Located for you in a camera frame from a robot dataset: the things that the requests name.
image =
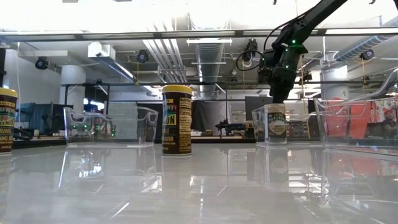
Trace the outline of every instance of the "jar lid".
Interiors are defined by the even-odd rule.
[[[163,87],[162,92],[163,93],[177,92],[177,93],[187,93],[189,95],[192,95],[192,89],[184,85],[167,85]]]
[[[12,97],[18,98],[17,91],[6,89],[6,88],[0,88],[0,95],[12,96]]]

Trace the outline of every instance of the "person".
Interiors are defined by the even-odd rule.
[[[112,136],[112,125],[108,119],[94,118],[94,125],[91,127],[90,133],[98,138],[108,138]]]
[[[397,136],[397,122],[395,110],[384,112],[384,121],[382,122],[383,137],[386,139],[395,139]]]

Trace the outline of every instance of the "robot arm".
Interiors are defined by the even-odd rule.
[[[293,88],[297,65],[308,50],[302,45],[319,23],[335,12],[347,0],[321,0],[316,6],[291,20],[280,32],[272,50],[266,50],[260,62],[259,81],[271,86],[273,103],[283,103]]]

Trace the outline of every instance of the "glossy tabletop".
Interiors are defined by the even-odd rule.
[[[313,144],[19,149],[0,157],[0,223],[396,223],[396,158]]]

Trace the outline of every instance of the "machine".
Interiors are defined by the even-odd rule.
[[[232,131],[245,131],[245,138],[254,138],[254,128],[252,121],[229,124],[228,120],[225,119],[224,121],[220,121],[220,123],[216,125],[216,128],[220,131],[220,136],[223,134],[223,129],[225,129],[225,135],[227,136],[231,136]]]
[[[259,83],[271,86],[270,96],[273,103],[283,103],[293,89],[297,65],[302,54],[308,53],[303,43],[311,35],[312,30],[325,20],[347,0],[321,0],[316,6],[296,18],[276,27],[270,32],[264,42],[263,53],[257,50],[245,50],[237,59],[236,67],[240,71],[248,71],[259,67]],[[393,0],[398,8],[398,0]],[[277,29],[282,30],[272,43],[272,49],[266,50],[268,38]],[[238,60],[248,52],[260,54],[260,63],[252,68],[241,69]]]

